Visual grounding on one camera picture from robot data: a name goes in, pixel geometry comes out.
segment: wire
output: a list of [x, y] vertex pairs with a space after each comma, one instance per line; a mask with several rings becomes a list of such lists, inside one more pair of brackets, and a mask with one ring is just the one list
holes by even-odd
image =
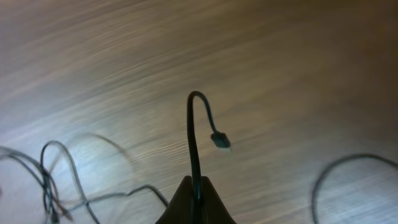
[[[44, 154], [45, 151], [49, 148], [49, 146], [57, 146], [59, 147], [62, 152], [66, 155], [67, 161], [69, 163], [69, 166], [73, 172], [73, 178], [75, 180], [76, 187], [78, 189], [78, 193], [81, 199], [81, 202], [78, 203], [77, 205], [72, 206], [69, 209], [65, 209], [59, 199], [58, 199], [58, 193], [57, 193], [57, 188], [55, 186], [54, 179], [48, 172], [48, 170], [44, 167]], [[70, 154], [68, 148], [63, 145], [59, 141], [49, 141], [45, 146], [42, 148], [42, 151], [40, 153], [40, 162], [37, 160], [33, 159], [32, 157], [28, 156], [27, 154], [24, 154], [23, 152], [17, 151], [15, 149], [11, 149], [8, 147], [0, 146], [0, 152], [5, 152], [4, 154], [0, 154], [0, 161], [4, 159], [12, 159], [13, 161], [16, 161], [19, 163], [25, 170], [29, 172], [29, 174], [36, 180], [36, 182], [41, 186], [43, 190], [43, 207], [45, 210], [45, 221], [44, 223], [47, 224], [50, 220], [51, 224], [56, 224], [59, 223], [60, 220], [59, 218], [61, 216], [67, 216], [70, 217], [70, 212], [81, 208], [81, 207], [86, 207], [88, 213], [92, 217], [93, 221], [96, 224], [100, 224], [100, 221], [96, 217], [94, 211], [90, 207], [90, 203], [93, 202], [99, 202], [102, 200], [106, 200], [109, 198], [116, 198], [116, 197], [128, 197], [131, 196], [132, 194], [139, 192], [144, 189], [149, 189], [153, 191], [153, 193], [156, 194], [156, 196], [159, 198], [159, 200], [167, 207], [169, 205], [169, 202], [167, 199], [162, 195], [162, 193], [159, 192], [154, 186], [146, 184], [141, 187], [138, 187], [136, 189], [131, 190], [130, 192], [124, 193], [124, 192], [116, 192], [112, 194], [105, 194], [99, 197], [94, 197], [91, 199], [87, 199], [86, 194], [83, 190], [83, 187], [80, 182], [80, 178], [78, 175], [78, 171], [76, 168], [76, 164], [72, 158], [72, 155]], [[36, 171], [39, 173], [36, 174], [33, 169], [31, 169], [28, 165], [28, 163], [32, 165]], [[57, 213], [57, 208], [61, 211], [61, 215]]]
[[326, 180], [326, 178], [330, 175], [330, 173], [336, 169], [338, 166], [345, 164], [347, 162], [352, 162], [355, 160], [359, 159], [374, 159], [379, 162], [383, 162], [385, 164], [390, 165], [391, 167], [395, 168], [398, 170], [398, 163], [391, 161], [389, 159], [383, 158], [381, 156], [377, 156], [374, 154], [354, 154], [351, 156], [346, 156], [341, 159], [338, 159], [331, 164], [327, 165], [320, 175], [317, 178], [317, 181], [315, 182], [315, 185], [313, 186], [312, 192], [311, 192], [311, 217], [312, 217], [312, 222], [314, 224], [319, 224], [319, 217], [318, 217], [318, 197], [319, 197], [319, 191]]
[[202, 189], [201, 189], [201, 174], [200, 174], [200, 162], [198, 155], [197, 140], [195, 137], [195, 125], [193, 119], [193, 99], [195, 96], [201, 98], [206, 106], [207, 116], [210, 122], [211, 129], [214, 133], [218, 133], [216, 126], [214, 125], [213, 116], [211, 115], [210, 105], [203, 93], [199, 91], [193, 91], [188, 96], [187, 103], [187, 137], [189, 154], [191, 159], [192, 168], [192, 185], [193, 185], [193, 198], [196, 203], [201, 202]]

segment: black cord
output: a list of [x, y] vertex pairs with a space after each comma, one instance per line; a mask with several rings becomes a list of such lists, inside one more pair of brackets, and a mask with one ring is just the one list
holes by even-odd
[[[75, 206], [72, 206], [72, 208], [65, 209], [61, 205], [60, 201], [58, 200], [57, 194], [54, 194], [54, 191], [56, 192], [55, 182], [54, 182], [52, 176], [50, 175], [50, 173], [48, 172], [48, 170], [44, 167], [44, 153], [45, 153], [46, 149], [48, 149], [49, 146], [58, 146], [63, 151], [63, 153], [67, 157], [68, 163], [73, 172], [73, 177], [75, 179], [76, 187], [79, 191], [81, 202]], [[149, 184], [146, 184], [146, 185], [143, 185], [136, 189], [133, 189], [132, 191], [127, 192], [127, 193], [117, 192], [117, 193], [106, 194], [106, 195], [102, 195], [99, 197], [87, 199], [86, 194], [83, 190], [83, 187], [81, 186], [80, 178], [78, 176], [78, 172], [76, 169], [75, 162], [72, 158], [72, 155], [69, 153], [69, 150], [67, 149], [67, 147], [58, 141], [49, 141], [43, 147], [43, 149], [40, 153], [40, 162], [38, 162], [37, 160], [28, 156], [27, 154], [24, 154], [23, 152], [19, 152], [15, 149], [11, 149], [8, 147], [0, 146], [0, 151], [5, 152], [4, 154], [0, 154], [0, 161], [3, 159], [12, 159], [12, 160], [16, 161], [24, 169], [26, 169], [32, 175], [32, 177], [36, 180], [36, 182], [41, 186], [41, 188], [43, 190], [43, 207], [44, 207], [45, 214], [46, 214], [45, 221], [44, 221], [45, 224], [47, 224], [49, 222], [49, 220], [50, 220], [51, 224], [59, 223], [61, 216], [64, 216], [64, 215], [70, 216], [70, 212], [72, 212], [80, 207], [83, 207], [83, 206], [86, 207], [86, 209], [87, 209], [88, 213], [90, 214], [90, 216], [92, 217], [93, 221], [96, 224], [100, 224], [100, 221], [97, 219], [94, 211], [92, 211], [92, 209], [90, 207], [90, 203], [99, 202], [99, 201], [106, 200], [106, 199], [113, 198], [113, 197], [128, 197], [128, 196], [131, 196], [132, 194], [139, 192], [141, 190], [144, 190], [144, 189], [149, 189], [149, 190], [153, 191], [153, 193], [156, 194], [156, 196], [159, 198], [159, 200], [166, 207], [169, 205], [167, 199], [162, 195], [162, 193], [160, 193], [159, 190], [157, 190], [154, 186], [149, 185]], [[35, 173], [35, 171], [29, 167], [27, 162], [30, 165], [34, 166], [34, 168], [40, 175], [37, 175]], [[57, 213], [57, 207], [62, 212], [61, 215]]]
[[318, 176], [318, 179], [315, 182], [315, 185], [313, 186], [313, 189], [311, 192], [311, 217], [312, 217], [312, 222], [314, 224], [320, 223], [319, 217], [318, 217], [318, 196], [319, 196], [319, 191], [320, 191], [324, 181], [326, 180], [326, 178], [338, 166], [345, 164], [347, 162], [351, 162], [351, 161], [355, 161], [355, 160], [359, 160], [359, 159], [374, 159], [379, 162], [388, 164], [398, 170], [398, 163], [391, 161], [389, 159], [383, 158], [381, 156], [374, 155], [374, 154], [355, 154], [355, 155], [351, 155], [351, 156], [346, 156], [346, 157], [338, 159], [337, 161], [334, 161], [331, 164], [327, 165], [322, 170], [321, 174]]
[[193, 120], [193, 99], [195, 96], [201, 98], [206, 106], [207, 116], [210, 122], [211, 129], [214, 133], [218, 133], [213, 116], [211, 115], [210, 105], [203, 93], [199, 91], [193, 91], [188, 96], [187, 103], [187, 136], [188, 136], [188, 146], [189, 155], [191, 158], [191, 168], [192, 168], [192, 185], [193, 185], [193, 198], [197, 203], [200, 203], [202, 198], [201, 189], [201, 174], [200, 174], [200, 162], [198, 155], [197, 140], [195, 137], [195, 125]]

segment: cable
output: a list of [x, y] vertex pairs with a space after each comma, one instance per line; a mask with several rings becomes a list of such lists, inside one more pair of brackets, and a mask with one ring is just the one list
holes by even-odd
[[192, 209], [192, 223], [202, 223], [204, 214], [202, 212], [201, 202], [203, 198], [202, 185], [201, 185], [201, 173], [200, 173], [200, 162], [198, 154], [197, 140], [195, 137], [195, 125], [193, 119], [193, 99], [198, 96], [205, 104], [207, 117], [213, 130], [211, 139], [219, 148], [230, 148], [231, 143], [226, 137], [225, 133], [217, 131], [214, 125], [213, 116], [211, 115], [210, 104], [203, 93], [199, 91], [193, 91], [188, 96], [187, 103], [187, 137], [189, 155], [191, 159], [192, 169], [192, 188], [193, 188], [193, 209]]
[[381, 156], [377, 156], [374, 154], [355, 154], [351, 156], [346, 156], [341, 159], [338, 159], [331, 164], [327, 165], [320, 175], [317, 178], [317, 181], [315, 182], [315, 185], [313, 186], [312, 192], [311, 192], [311, 217], [312, 217], [312, 222], [314, 224], [319, 224], [319, 217], [318, 217], [318, 196], [319, 196], [319, 191], [326, 180], [326, 178], [329, 176], [329, 174], [338, 166], [345, 164], [347, 162], [352, 162], [355, 160], [359, 159], [374, 159], [379, 162], [383, 162], [385, 164], [390, 165], [391, 167], [395, 168], [398, 170], [398, 163], [391, 161], [389, 159], [383, 158]]
[[[78, 203], [75, 206], [72, 206], [69, 209], [65, 209], [60, 201], [58, 200], [57, 196], [57, 191], [55, 187], [55, 182], [48, 172], [48, 170], [44, 167], [44, 153], [46, 149], [48, 149], [49, 146], [58, 146], [63, 153], [66, 155], [66, 158], [68, 160], [68, 163], [70, 165], [70, 168], [73, 172], [73, 178], [75, 179], [76, 187], [78, 189], [81, 202]], [[49, 141], [43, 148], [40, 153], [40, 162], [37, 160], [33, 159], [32, 157], [28, 156], [27, 154], [24, 154], [23, 152], [19, 152], [15, 149], [11, 149], [8, 147], [3, 147], [0, 146], [0, 152], [5, 152], [4, 154], [0, 154], [0, 161], [4, 159], [12, 159], [13, 161], [16, 161], [19, 163], [25, 170], [27, 170], [31, 176], [36, 180], [36, 182], [41, 186], [43, 190], [43, 207], [45, 210], [45, 221], [44, 223], [47, 224], [50, 220], [51, 224], [56, 224], [60, 223], [60, 217], [61, 216], [67, 216], [70, 217], [70, 212], [80, 208], [80, 207], [86, 207], [88, 213], [92, 217], [93, 221], [96, 224], [100, 224], [100, 221], [97, 219], [94, 211], [92, 211], [90, 207], [90, 203], [93, 202], [99, 202], [102, 200], [106, 200], [109, 198], [114, 198], [114, 197], [128, 197], [131, 196], [132, 194], [139, 192], [144, 189], [149, 189], [153, 191], [153, 193], [156, 194], [156, 196], [159, 198], [159, 200], [167, 207], [169, 205], [167, 199], [162, 195], [162, 193], [159, 192], [154, 186], [146, 184], [141, 187], [138, 187], [136, 189], [133, 189], [130, 192], [124, 193], [124, 192], [117, 192], [117, 193], [112, 193], [112, 194], [105, 194], [99, 197], [87, 199], [85, 192], [83, 190], [83, 187], [81, 186], [80, 178], [78, 176], [77, 168], [75, 165], [75, 162], [72, 158], [72, 155], [70, 154], [68, 148], [64, 146], [61, 142], [58, 141]], [[32, 170], [27, 162], [32, 165], [37, 172], [39, 173], [36, 174], [34, 170]], [[61, 215], [57, 213], [57, 207], [61, 211]]]
[[214, 133], [218, 132], [213, 121], [213, 116], [211, 115], [210, 105], [203, 93], [199, 91], [193, 91], [188, 96], [187, 103], [187, 137], [189, 146], [189, 155], [191, 158], [191, 168], [192, 168], [192, 185], [193, 185], [193, 198], [195, 201], [200, 202], [202, 198], [201, 189], [201, 174], [200, 174], [200, 162], [198, 155], [197, 140], [195, 137], [195, 125], [193, 120], [193, 99], [195, 96], [201, 98], [206, 106], [207, 116], [210, 122], [211, 129]]

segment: cable plug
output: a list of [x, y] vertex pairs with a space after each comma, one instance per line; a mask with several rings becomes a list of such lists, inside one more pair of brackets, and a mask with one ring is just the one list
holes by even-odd
[[210, 136], [214, 144], [222, 151], [231, 151], [231, 143], [225, 133], [215, 132]]
[[60, 217], [58, 216], [58, 213], [55, 211], [55, 209], [53, 209], [51, 213], [51, 224], [59, 224], [59, 223], [60, 223]]

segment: wood grain surface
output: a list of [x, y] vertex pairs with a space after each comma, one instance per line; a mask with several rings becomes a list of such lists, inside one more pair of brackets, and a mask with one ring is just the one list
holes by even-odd
[[[70, 147], [89, 197], [190, 174], [186, 98], [208, 97], [233, 152], [195, 103], [202, 174], [237, 223], [310, 223], [310, 189], [356, 152], [398, 161], [398, 5], [386, 1], [0, 0], [0, 144], [39, 158]], [[118, 147], [104, 141], [112, 140]], [[53, 149], [67, 205], [78, 195]], [[42, 223], [41, 191], [0, 163], [0, 223]], [[347, 164], [325, 183], [322, 223], [398, 223], [398, 174]], [[102, 223], [154, 223], [149, 192], [93, 205]], [[75, 223], [92, 223], [84, 209]]]

